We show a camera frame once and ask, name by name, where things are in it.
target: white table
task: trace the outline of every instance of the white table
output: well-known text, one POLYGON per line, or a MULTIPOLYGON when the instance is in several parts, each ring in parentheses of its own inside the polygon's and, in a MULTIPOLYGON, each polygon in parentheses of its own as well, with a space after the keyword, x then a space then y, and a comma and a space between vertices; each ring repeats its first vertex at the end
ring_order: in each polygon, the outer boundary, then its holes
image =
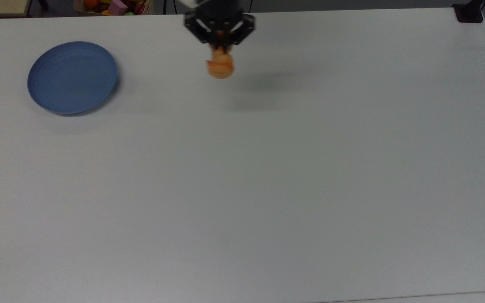
POLYGON ((0 302, 485 291, 485 23, 256 17, 224 81, 181 16, 0 20, 0 302), (27 73, 72 40, 121 84, 59 117, 27 73))
POLYGON ((426 297, 362 300, 357 303, 485 303, 485 293, 430 295, 426 297))

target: orange object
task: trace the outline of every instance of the orange object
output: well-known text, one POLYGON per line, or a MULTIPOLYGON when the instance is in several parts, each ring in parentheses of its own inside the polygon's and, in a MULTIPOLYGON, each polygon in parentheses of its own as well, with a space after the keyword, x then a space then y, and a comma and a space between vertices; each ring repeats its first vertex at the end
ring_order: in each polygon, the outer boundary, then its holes
POLYGON ((228 53, 224 53, 222 47, 212 50, 212 59, 207 61, 209 75, 217 79, 226 79, 233 74, 233 58, 228 53))
POLYGON ((94 10, 99 5, 99 0, 85 0, 83 4, 90 10, 94 10))

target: black bracket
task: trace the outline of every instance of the black bracket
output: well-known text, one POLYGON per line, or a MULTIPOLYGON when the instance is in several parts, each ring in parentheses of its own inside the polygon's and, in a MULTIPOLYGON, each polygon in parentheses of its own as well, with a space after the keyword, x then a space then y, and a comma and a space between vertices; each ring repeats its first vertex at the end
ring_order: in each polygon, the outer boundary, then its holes
POLYGON ((456 19, 461 23, 482 23, 484 17, 480 5, 485 0, 472 0, 468 4, 452 4, 456 12, 456 19))
POLYGON ((184 16, 184 25, 201 43, 209 43, 214 48, 223 47, 227 52, 232 45, 240 44, 254 31, 256 19, 242 10, 225 19, 214 19, 200 11, 190 11, 184 16))

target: blue plate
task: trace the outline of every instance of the blue plate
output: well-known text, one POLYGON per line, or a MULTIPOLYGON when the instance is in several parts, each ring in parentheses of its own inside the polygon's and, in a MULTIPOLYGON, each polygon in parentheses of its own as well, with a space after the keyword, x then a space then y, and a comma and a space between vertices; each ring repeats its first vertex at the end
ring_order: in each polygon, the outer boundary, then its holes
POLYGON ((91 42, 69 42, 48 50, 31 67, 27 89, 41 107, 70 115, 100 106, 117 83, 112 55, 91 42))

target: gray floor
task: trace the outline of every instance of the gray floor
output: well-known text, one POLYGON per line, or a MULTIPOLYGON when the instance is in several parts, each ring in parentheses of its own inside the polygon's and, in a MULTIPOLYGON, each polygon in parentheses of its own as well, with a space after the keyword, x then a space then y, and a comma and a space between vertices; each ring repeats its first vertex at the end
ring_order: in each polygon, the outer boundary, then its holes
MULTIPOLYGON (((73 0, 48 0, 50 9, 42 12, 37 0, 32 0, 33 17, 71 17, 77 16, 73 0)), ((153 0, 157 13, 162 13, 163 0, 153 0)), ((357 10, 375 8, 445 8, 453 3, 466 3, 468 0, 254 0, 252 12, 273 11, 312 11, 312 10, 357 10)), ((241 0, 247 8, 250 0, 241 0)), ((177 3, 178 13, 185 11, 177 3)), ((167 12, 173 14, 173 2, 168 0, 167 12)))

